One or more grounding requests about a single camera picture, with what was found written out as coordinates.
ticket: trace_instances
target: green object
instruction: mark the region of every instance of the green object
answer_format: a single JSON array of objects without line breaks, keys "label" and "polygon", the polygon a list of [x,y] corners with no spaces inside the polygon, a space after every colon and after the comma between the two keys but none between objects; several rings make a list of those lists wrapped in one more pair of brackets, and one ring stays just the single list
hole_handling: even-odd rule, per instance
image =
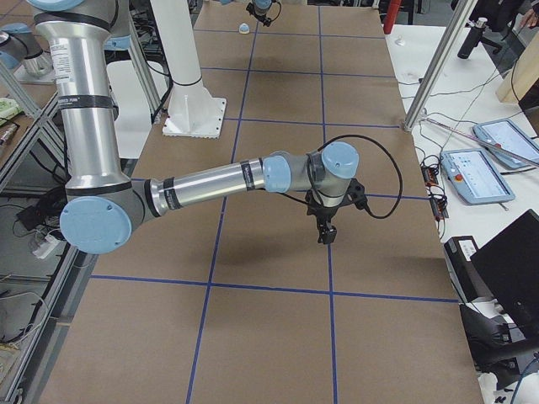
[{"label": "green object", "polygon": [[23,112],[17,102],[10,98],[0,98],[0,126],[5,125]]}]

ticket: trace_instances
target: black chair leg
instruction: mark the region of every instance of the black chair leg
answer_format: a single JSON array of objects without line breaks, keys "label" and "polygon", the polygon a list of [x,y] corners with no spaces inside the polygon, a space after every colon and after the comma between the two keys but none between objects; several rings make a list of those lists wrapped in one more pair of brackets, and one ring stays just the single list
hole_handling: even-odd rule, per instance
[{"label": "black chair leg", "polygon": [[494,48],[494,51],[493,53],[495,55],[498,55],[498,53],[502,50],[502,45],[494,42],[493,40],[490,40],[488,38],[485,38],[484,36],[481,37],[481,43],[482,44],[485,44],[485,45],[488,45],[488,46],[492,46]]}]

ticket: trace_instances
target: blue joint cap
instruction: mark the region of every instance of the blue joint cap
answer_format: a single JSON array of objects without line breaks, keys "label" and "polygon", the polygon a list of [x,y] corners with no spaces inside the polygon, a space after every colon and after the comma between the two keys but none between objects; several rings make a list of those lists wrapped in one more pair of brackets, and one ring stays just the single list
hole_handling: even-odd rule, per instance
[{"label": "blue joint cap", "polygon": [[263,160],[264,188],[268,192],[286,192],[292,183],[288,161],[283,156],[270,156]]},{"label": "blue joint cap", "polygon": [[6,52],[0,52],[0,61],[2,61],[8,69],[14,69],[19,64],[17,59]]},{"label": "blue joint cap", "polygon": [[131,235],[131,220],[111,200],[83,196],[70,201],[60,215],[61,233],[85,253],[105,254],[123,246]]},{"label": "blue joint cap", "polygon": [[271,7],[271,0],[254,0],[254,3],[263,10]]},{"label": "blue joint cap", "polygon": [[66,11],[74,8],[84,0],[26,0],[30,5],[44,11]]},{"label": "blue joint cap", "polygon": [[32,31],[28,28],[28,25],[23,23],[13,23],[4,25],[0,28],[0,31],[7,32],[8,34],[31,34]]},{"label": "blue joint cap", "polygon": [[335,177],[351,179],[360,164],[360,155],[348,143],[334,141],[323,149],[322,163]]},{"label": "blue joint cap", "polygon": [[131,46],[131,35],[110,38],[104,43],[106,51],[127,51]]}]

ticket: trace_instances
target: black monitor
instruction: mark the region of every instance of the black monitor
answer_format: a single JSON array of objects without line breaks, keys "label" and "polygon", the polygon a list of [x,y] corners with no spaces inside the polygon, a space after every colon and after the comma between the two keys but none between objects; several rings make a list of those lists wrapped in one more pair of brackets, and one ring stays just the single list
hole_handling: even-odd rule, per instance
[{"label": "black monitor", "polygon": [[472,255],[472,263],[527,338],[539,336],[539,216],[528,210]]}]

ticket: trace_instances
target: power adapter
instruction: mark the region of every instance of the power adapter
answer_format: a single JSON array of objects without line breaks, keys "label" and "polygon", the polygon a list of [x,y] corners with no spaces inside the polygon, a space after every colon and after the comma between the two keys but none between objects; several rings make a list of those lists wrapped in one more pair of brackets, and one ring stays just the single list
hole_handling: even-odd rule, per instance
[{"label": "power adapter", "polygon": [[45,216],[35,206],[29,206],[20,211],[17,214],[17,219],[20,220],[24,228],[28,231],[34,230],[37,226],[45,223]]}]

